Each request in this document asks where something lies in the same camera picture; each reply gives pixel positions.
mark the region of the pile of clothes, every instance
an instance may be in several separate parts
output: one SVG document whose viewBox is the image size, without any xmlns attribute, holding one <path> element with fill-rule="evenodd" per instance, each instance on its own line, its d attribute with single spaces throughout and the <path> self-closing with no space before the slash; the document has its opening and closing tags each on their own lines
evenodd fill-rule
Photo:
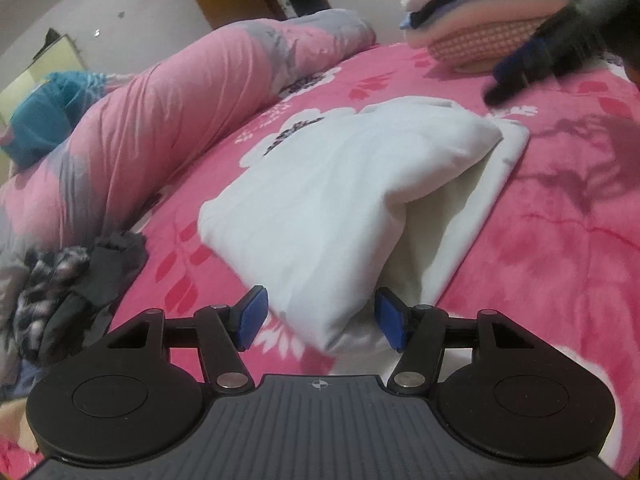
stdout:
<svg viewBox="0 0 640 480">
<path fill-rule="evenodd" d="M 147 259 L 145 238 L 130 232 L 0 255 L 0 402 L 26 397 L 51 365 L 100 339 Z"/>
<path fill-rule="evenodd" d="M 491 70 L 569 0 L 402 0 L 412 48 L 460 73 Z"/>
</svg>

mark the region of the stack of folded clothes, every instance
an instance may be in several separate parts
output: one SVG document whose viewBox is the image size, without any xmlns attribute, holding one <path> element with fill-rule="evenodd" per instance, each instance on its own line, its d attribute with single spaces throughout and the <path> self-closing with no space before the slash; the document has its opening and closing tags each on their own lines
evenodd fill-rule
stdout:
<svg viewBox="0 0 640 480">
<path fill-rule="evenodd" d="M 402 0 L 412 48 L 427 48 L 456 72 L 491 70 L 569 0 Z"/>
</svg>

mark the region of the teal cloth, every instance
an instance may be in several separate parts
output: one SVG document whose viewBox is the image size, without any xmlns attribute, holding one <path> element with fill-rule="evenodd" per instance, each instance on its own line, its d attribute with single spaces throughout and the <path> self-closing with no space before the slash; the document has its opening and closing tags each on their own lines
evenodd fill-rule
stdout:
<svg viewBox="0 0 640 480">
<path fill-rule="evenodd" d="M 53 72 L 18 105 L 8 124 L 11 140 L 2 146 L 18 170 L 38 162 L 71 134 L 106 94 L 106 79 L 92 72 Z"/>
</svg>

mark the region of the pink bedsheet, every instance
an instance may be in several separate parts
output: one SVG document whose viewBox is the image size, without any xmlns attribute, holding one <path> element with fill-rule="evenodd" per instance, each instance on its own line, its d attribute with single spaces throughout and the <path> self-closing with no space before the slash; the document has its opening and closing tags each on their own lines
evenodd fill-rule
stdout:
<svg viewBox="0 0 640 480">
<path fill-rule="evenodd" d="M 114 326 L 146 308 L 182 317 L 242 296 L 246 288 L 201 244 L 198 211 L 241 164 L 303 135 L 303 121 L 411 94 L 487 114 L 485 82 L 450 78 L 427 54 L 396 44 L 358 54 L 259 114 L 154 208 L 143 229 L 149 262 Z M 607 380 L 618 416 L 603 459 L 626 472 L 640 456 L 640 94 L 597 70 L 523 94 L 494 114 L 526 124 L 530 145 L 439 306 L 466 317 L 496 308 Z M 268 372 L 325 374 L 334 364 L 273 316 L 242 358 L 257 381 Z M 176 350 L 172 360 L 202 377 L 194 351 Z"/>
</svg>

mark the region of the checkered cloth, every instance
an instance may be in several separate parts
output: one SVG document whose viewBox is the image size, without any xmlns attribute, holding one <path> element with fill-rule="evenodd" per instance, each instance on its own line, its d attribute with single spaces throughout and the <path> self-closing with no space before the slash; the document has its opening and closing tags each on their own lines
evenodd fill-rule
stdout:
<svg viewBox="0 0 640 480">
<path fill-rule="evenodd" d="M 69 294 L 69 286 L 89 267 L 84 247 L 68 247 L 55 253 L 30 251 L 25 259 L 31 269 L 25 289 L 18 296 L 13 329 L 20 355 L 38 360 L 42 334 L 51 316 Z"/>
<path fill-rule="evenodd" d="M 452 68 L 485 59 L 502 59 L 521 47 L 546 18 L 464 28 L 432 43 L 429 53 Z"/>
</svg>

